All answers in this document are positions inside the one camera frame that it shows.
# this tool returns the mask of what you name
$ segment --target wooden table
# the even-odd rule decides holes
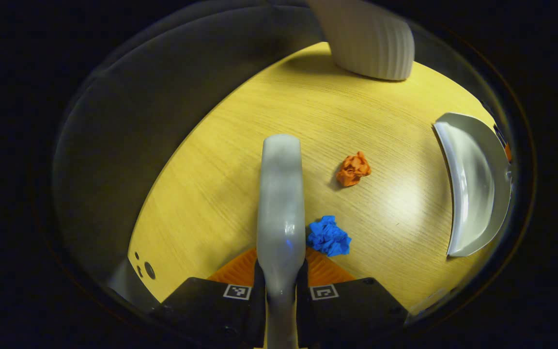
[[[255,247],[262,142],[289,133],[301,140],[306,223],[334,215],[352,237],[350,254],[332,260],[407,308],[449,290],[491,248],[446,256],[451,188],[432,130],[446,112],[494,125],[473,95],[418,63],[406,81],[380,81],[337,67],[324,42],[302,49],[232,92],[173,153],[139,215],[131,264],[144,273],[151,263],[156,279],[142,281],[163,301]],[[359,150],[372,175],[339,187],[339,164]]]

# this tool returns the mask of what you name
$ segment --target crumpled cloth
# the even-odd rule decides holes
[[[356,157],[346,157],[339,172],[335,175],[341,185],[348,187],[356,185],[363,176],[372,174],[370,164],[365,160],[363,152],[356,153]]]
[[[335,216],[323,216],[319,222],[310,224],[311,233],[307,243],[314,250],[320,251],[329,257],[350,253],[348,234],[337,227]]]

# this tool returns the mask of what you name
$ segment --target ribbed ceramic object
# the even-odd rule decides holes
[[[361,0],[307,0],[338,66],[387,80],[410,76],[415,41],[410,27],[382,7]]]

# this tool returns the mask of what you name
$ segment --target blue crumpled cloth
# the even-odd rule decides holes
[[[324,216],[319,222],[310,224],[311,233],[307,244],[329,257],[350,253],[351,238],[337,227],[335,216]]]

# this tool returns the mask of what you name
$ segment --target orange gripper base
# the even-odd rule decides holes
[[[343,283],[355,279],[334,261],[313,248],[306,249],[305,258],[309,266],[308,283],[310,287]],[[232,285],[253,286],[255,260],[257,260],[257,251],[255,248],[251,248],[221,267],[208,280]]]

